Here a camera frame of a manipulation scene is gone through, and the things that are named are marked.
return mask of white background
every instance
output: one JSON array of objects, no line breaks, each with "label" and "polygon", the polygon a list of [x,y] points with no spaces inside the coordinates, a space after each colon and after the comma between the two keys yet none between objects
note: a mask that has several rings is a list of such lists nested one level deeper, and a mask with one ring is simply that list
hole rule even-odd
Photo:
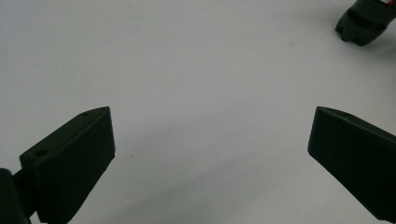
[{"label": "white background", "polygon": [[109,105],[116,158],[72,224],[379,223],[306,150],[318,105],[396,133],[395,26],[342,42],[353,3],[2,1],[0,166]]}]

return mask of screw hole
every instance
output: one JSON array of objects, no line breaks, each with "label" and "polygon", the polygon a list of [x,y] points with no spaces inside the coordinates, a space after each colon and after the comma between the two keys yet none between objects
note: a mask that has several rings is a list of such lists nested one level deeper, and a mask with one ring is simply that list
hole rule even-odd
[{"label": "screw hole", "polygon": [[46,155],[47,153],[49,153],[47,150],[38,150],[38,151],[35,153],[35,156],[37,156],[37,157],[42,157],[42,156]]}]

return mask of black plastic part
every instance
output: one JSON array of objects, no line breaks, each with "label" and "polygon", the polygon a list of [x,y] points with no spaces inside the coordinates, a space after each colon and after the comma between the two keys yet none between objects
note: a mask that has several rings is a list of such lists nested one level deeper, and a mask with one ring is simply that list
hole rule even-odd
[{"label": "black plastic part", "polygon": [[396,137],[348,113],[318,107],[309,154],[376,218],[396,222]]},{"label": "black plastic part", "polygon": [[357,0],[341,17],[335,30],[341,39],[364,46],[379,37],[396,18],[396,9],[379,0]]},{"label": "black plastic part", "polygon": [[35,211],[41,222],[69,222],[114,157],[110,108],[79,114],[24,152],[14,176],[0,169],[0,223],[28,223]]},{"label": "black plastic part", "polygon": [[26,224],[20,197],[9,170],[0,168],[0,223]]}]

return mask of robot part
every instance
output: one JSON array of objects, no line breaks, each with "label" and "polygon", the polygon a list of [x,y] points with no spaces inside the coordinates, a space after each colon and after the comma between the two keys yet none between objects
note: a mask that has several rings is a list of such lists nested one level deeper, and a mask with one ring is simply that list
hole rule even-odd
[{"label": "robot part", "polygon": [[377,219],[396,223],[396,136],[318,107],[308,152]]},{"label": "robot part", "polygon": [[371,43],[396,18],[393,0],[357,0],[341,17],[335,30],[346,42]]},{"label": "robot part", "polygon": [[81,113],[20,156],[15,175],[0,168],[0,223],[66,224],[115,157],[110,108]]}]

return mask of dark mechanical component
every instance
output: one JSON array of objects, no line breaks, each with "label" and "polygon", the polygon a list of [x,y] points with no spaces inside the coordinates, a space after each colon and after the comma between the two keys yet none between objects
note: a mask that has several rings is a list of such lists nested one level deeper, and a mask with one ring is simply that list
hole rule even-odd
[{"label": "dark mechanical component", "polygon": [[308,151],[376,218],[396,222],[396,136],[318,107]]},{"label": "dark mechanical component", "polygon": [[371,43],[396,18],[393,0],[357,0],[337,23],[341,39],[359,46]]},{"label": "dark mechanical component", "polygon": [[20,156],[15,175],[0,169],[0,223],[65,224],[115,156],[110,108],[81,113]]}]

